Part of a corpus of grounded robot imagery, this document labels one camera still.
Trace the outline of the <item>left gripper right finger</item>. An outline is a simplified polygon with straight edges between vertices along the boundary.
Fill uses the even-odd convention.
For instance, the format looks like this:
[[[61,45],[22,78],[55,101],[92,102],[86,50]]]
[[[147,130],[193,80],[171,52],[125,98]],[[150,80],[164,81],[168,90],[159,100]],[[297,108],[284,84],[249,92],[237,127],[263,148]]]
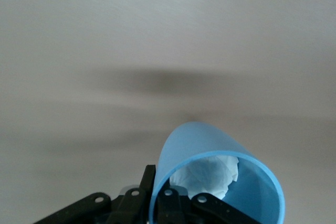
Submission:
[[[156,202],[157,223],[246,224],[256,220],[208,193],[189,198],[175,189],[159,193]]]

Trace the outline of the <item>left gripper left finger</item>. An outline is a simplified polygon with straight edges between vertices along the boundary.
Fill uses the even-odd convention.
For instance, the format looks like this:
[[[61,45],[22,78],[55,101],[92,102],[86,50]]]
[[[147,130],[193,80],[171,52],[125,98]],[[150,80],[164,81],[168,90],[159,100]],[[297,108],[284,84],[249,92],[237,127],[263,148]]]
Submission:
[[[117,198],[111,199],[102,192],[93,193],[37,223],[147,223],[155,173],[155,165],[147,165],[139,186]]]

